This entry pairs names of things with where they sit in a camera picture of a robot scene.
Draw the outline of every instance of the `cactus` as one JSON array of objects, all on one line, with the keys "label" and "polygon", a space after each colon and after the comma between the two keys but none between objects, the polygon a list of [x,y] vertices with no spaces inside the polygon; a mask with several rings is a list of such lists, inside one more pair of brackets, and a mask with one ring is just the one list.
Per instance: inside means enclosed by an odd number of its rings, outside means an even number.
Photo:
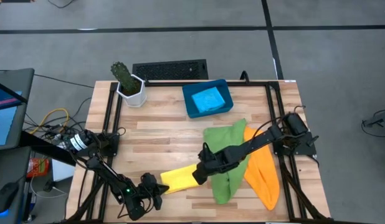
[{"label": "cactus", "polygon": [[130,75],[128,68],[122,62],[115,62],[111,66],[111,72],[120,82],[123,87],[122,92],[126,96],[134,95],[140,91],[141,83]]}]

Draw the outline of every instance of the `computer mouse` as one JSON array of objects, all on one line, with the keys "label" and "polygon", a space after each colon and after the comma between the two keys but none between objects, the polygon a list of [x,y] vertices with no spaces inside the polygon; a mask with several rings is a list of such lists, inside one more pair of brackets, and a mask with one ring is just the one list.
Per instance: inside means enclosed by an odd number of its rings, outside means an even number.
[{"label": "computer mouse", "polygon": [[0,190],[0,213],[5,212],[11,205],[18,192],[18,182],[6,183]]}]

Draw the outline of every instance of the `blue plastic bin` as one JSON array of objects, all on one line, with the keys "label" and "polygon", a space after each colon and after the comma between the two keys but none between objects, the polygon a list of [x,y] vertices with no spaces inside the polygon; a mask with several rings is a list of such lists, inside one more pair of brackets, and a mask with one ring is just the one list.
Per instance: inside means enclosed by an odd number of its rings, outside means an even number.
[{"label": "blue plastic bin", "polygon": [[[193,94],[199,93],[200,91],[208,88],[216,87],[219,93],[222,95],[225,102],[222,108],[213,111],[205,111],[203,113],[198,112],[198,109],[191,97]],[[212,114],[228,112],[233,107],[232,98],[230,96],[229,87],[225,80],[214,80],[210,82],[203,82],[197,84],[190,84],[183,86],[184,101],[186,102],[187,114],[190,118],[199,118],[201,116],[208,116]]]}]

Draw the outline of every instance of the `wooden tabletop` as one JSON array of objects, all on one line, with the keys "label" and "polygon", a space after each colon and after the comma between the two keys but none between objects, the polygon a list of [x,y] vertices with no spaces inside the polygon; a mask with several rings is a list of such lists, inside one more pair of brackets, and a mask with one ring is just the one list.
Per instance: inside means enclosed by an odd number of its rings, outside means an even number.
[{"label": "wooden tabletop", "polygon": [[[96,82],[88,112],[86,128],[101,132],[111,82]],[[183,93],[177,87],[147,87],[148,99],[141,108],[129,108],[122,103],[119,127],[126,129],[120,138],[118,155],[113,169],[137,185],[145,172],[154,174],[161,182],[160,173],[178,169],[199,162],[198,152],[202,149],[202,133],[205,128],[227,126],[245,118],[248,125],[258,128],[270,119],[265,88],[261,86],[230,86],[234,107],[223,114],[190,119],[186,114]],[[292,111],[301,105],[296,82],[280,81],[285,111]],[[275,110],[278,112],[275,93]],[[117,94],[113,100],[110,127],[115,114]],[[306,121],[302,110],[300,116]],[[295,156],[302,190],[312,204],[325,216],[330,216],[317,164],[307,156]],[[212,196],[210,179],[199,187],[163,195],[162,209],[147,213],[137,222],[265,222],[288,221],[285,195],[280,180],[280,197],[276,207],[268,211],[246,181],[225,205],[217,205]],[[76,166],[74,179],[67,202],[67,217],[77,209],[78,196],[84,170]],[[89,171],[82,192],[82,201],[91,189],[93,172]],[[299,217],[295,193],[291,189],[295,216]],[[93,217],[98,216],[101,192],[97,195]],[[128,217],[117,219],[121,209],[111,193],[108,194],[104,222],[130,222]]]}]

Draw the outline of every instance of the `red bag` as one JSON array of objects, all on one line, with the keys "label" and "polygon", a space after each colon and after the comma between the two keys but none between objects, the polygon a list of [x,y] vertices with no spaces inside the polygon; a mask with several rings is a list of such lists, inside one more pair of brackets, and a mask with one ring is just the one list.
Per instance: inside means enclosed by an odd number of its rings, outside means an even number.
[{"label": "red bag", "polygon": [[49,171],[48,159],[29,159],[28,173],[26,177],[40,177],[46,175]]}]

